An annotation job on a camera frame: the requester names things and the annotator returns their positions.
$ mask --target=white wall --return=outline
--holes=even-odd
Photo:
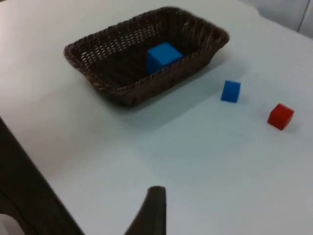
[[[281,25],[298,30],[309,0],[241,0],[252,4],[260,14]]]
[[[302,26],[300,28],[300,33],[313,38],[313,0],[310,1],[308,10],[305,14]]]

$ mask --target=red block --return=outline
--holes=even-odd
[[[286,107],[285,105],[277,104],[269,115],[268,124],[282,131],[290,122],[293,113],[294,110]]]

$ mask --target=dark floor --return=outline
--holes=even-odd
[[[0,213],[26,235],[82,235],[65,207],[0,118]]]

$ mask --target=dark object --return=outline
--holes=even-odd
[[[210,63],[229,41],[215,25],[176,7],[143,13],[65,47],[66,59],[89,82],[123,106],[135,106]],[[184,58],[148,75],[148,49],[169,42]]]
[[[166,235],[166,191],[154,186],[125,235]]]
[[[83,235],[1,118],[0,213],[26,235]]]

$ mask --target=blue cube in basket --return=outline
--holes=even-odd
[[[152,74],[162,70],[164,67],[180,60],[183,55],[169,43],[162,43],[148,50],[147,73]]]

